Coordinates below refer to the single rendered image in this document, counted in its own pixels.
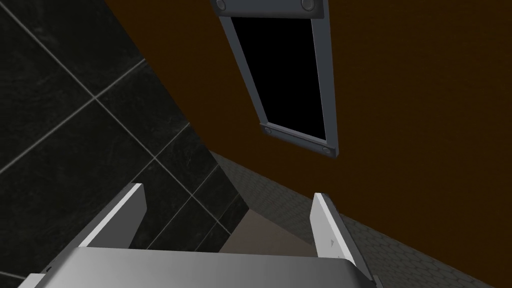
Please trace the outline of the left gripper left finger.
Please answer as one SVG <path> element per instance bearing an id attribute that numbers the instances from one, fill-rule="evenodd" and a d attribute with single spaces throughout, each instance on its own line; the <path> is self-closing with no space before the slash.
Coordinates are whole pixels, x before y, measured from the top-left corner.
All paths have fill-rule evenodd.
<path id="1" fill-rule="evenodd" d="M 120 193 L 112 208 L 106 209 L 99 223 L 93 224 L 79 247 L 129 248 L 147 212 L 144 185 L 131 183 Z"/>

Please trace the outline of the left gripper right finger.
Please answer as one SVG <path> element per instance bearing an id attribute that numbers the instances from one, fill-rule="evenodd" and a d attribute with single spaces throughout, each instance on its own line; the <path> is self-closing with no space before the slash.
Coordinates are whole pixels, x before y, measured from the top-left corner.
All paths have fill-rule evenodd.
<path id="1" fill-rule="evenodd" d="M 319 258 L 340 258 L 354 264 L 370 281 L 373 274 L 341 214 L 325 193 L 315 193 L 309 215 Z"/>

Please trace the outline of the grey framed black window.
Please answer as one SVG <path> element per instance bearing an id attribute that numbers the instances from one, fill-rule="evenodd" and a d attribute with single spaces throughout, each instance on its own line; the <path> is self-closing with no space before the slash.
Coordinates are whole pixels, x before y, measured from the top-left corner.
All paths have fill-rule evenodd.
<path id="1" fill-rule="evenodd" d="M 209 0 L 264 134 L 339 155 L 329 0 Z"/>

